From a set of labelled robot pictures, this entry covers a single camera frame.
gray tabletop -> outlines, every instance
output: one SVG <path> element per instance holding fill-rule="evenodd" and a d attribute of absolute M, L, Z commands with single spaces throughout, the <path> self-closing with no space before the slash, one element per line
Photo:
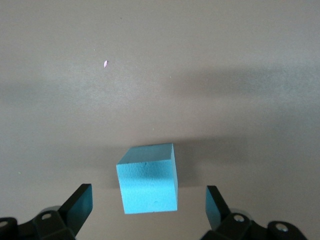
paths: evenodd
<path fill-rule="evenodd" d="M 0 217 L 92 183 L 77 239 L 197 240 L 216 185 L 319 238 L 320 1 L 2 0 L 0 33 Z M 116 163 L 160 143 L 178 211 L 125 215 Z"/>

cube top face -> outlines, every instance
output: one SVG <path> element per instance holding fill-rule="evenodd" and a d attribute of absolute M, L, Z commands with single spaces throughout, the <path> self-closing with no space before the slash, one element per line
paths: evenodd
<path fill-rule="evenodd" d="M 172 143 L 128 150 L 116 165 L 124 212 L 176 211 L 178 179 Z"/>
<path fill-rule="evenodd" d="M 172 143 L 135 146 L 128 150 L 128 152 L 118 162 L 118 165 L 170 160 L 172 157 L 172 151 Z"/>

blue cube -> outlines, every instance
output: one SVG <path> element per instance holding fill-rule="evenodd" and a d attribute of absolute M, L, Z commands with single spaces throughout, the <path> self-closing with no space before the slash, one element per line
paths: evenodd
<path fill-rule="evenodd" d="M 136 146 L 116 165 L 125 214 L 176 211 L 178 179 L 172 143 Z"/>

cube side face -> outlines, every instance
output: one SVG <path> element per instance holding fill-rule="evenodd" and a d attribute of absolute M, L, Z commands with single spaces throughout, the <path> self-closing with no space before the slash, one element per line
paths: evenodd
<path fill-rule="evenodd" d="M 172 148 L 172 143 L 131 147 L 118 164 L 168 160 L 171 158 Z"/>
<path fill-rule="evenodd" d="M 140 162 L 119 162 L 116 165 L 126 214 L 178 209 L 178 179 L 172 143 L 169 153 L 169 159 L 166 160 L 141 159 Z"/>

screw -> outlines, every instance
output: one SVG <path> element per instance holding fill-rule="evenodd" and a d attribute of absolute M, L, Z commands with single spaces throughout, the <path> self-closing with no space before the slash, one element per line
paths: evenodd
<path fill-rule="evenodd" d="M 244 217 L 241 216 L 241 215 L 234 215 L 233 219 L 236 220 L 239 223 L 242 223 L 242 222 L 245 221 Z"/>
<path fill-rule="evenodd" d="M 278 229 L 279 231 L 281 231 L 281 232 L 288 232 L 288 228 L 287 228 L 287 226 L 286 225 L 284 225 L 284 224 L 282 224 L 282 223 L 277 223 L 276 225 L 275 225 L 275 227 L 276 227 L 276 229 Z"/>
<path fill-rule="evenodd" d="M 6 226 L 8 224 L 7 221 L 0 221 L 0 228 Z"/>
<path fill-rule="evenodd" d="M 49 218 L 51 218 L 51 213 L 46 213 L 41 217 L 42 220 L 49 219 Z"/>

